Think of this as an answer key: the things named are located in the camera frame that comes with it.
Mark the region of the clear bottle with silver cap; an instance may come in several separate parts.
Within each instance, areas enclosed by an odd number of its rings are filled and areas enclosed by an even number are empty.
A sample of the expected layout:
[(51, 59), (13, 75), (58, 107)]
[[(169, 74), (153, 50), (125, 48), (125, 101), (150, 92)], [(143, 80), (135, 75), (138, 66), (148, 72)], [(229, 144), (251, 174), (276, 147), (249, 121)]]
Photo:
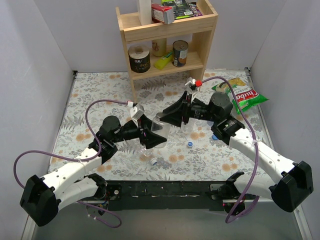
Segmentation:
[(168, 139), (171, 125), (163, 122), (160, 118), (163, 116), (162, 112), (158, 112), (152, 120), (151, 131), (159, 136)]

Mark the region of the clear bottle with white cap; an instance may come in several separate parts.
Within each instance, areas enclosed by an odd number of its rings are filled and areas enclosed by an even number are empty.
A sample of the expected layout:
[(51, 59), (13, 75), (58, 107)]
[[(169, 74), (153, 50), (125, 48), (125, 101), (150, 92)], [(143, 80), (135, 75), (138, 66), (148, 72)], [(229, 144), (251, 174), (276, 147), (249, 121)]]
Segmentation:
[(182, 123), (180, 128), (181, 131), (185, 134), (191, 134), (193, 132), (195, 122), (196, 122), (196, 119), (190, 118), (188, 120), (188, 123)]

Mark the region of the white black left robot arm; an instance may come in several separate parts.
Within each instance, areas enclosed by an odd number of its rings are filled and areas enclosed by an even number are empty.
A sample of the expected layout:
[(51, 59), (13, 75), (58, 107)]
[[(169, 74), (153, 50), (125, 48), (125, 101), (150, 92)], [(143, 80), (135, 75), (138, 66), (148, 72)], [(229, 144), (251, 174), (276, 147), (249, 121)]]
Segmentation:
[(151, 131), (152, 121), (145, 115), (135, 123), (121, 125), (116, 116), (107, 116), (97, 139), (88, 145), (76, 161), (66, 163), (56, 171), (38, 177), (31, 176), (24, 187), (20, 206), (39, 226), (52, 221), (60, 210), (79, 200), (93, 197), (101, 200), (107, 193), (107, 182), (96, 173), (88, 174), (103, 165), (117, 152), (116, 143), (139, 139), (146, 149), (166, 142), (166, 138)]

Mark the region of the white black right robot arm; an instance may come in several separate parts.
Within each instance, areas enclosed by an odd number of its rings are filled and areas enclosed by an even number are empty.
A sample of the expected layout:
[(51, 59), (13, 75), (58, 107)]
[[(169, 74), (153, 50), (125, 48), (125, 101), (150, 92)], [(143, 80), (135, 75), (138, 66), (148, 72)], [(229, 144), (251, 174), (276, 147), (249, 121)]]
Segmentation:
[(232, 180), (226, 186), (227, 195), (237, 199), (243, 194), (268, 198), (286, 212), (293, 212), (314, 190), (311, 166), (290, 160), (261, 141), (254, 131), (231, 115), (233, 105), (226, 93), (214, 92), (208, 104), (184, 92), (173, 105), (163, 110), (160, 120), (176, 127), (190, 119), (213, 122), (211, 131), (226, 145), (238, 150), (269, 176), (260, 181), (253, 175), (245, 183)]

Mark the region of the white blue bottle cap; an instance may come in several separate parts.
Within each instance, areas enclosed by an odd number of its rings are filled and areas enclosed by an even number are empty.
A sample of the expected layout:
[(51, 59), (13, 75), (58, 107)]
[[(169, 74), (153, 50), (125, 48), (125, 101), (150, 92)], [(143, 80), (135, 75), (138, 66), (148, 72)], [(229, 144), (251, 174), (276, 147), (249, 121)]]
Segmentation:
[(189, 148), (192, 148), (193, 145), (194, 145), (194, 144), (193, 144), (191, 141), (189, 141), (189, 142), (187, 143), (187, 146), (188, 146)]

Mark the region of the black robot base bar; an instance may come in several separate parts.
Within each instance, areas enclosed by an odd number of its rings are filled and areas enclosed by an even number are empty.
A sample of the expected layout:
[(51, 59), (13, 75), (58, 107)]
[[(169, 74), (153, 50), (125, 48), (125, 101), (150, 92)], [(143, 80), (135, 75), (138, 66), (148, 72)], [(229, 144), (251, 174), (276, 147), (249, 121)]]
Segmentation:
[(84, 198), (123, 210), (210, 210), (224, 211), (224, 201), (235, 202), (241, 193), (228, 181), (138, 181), (110, 180), (102, 198)]

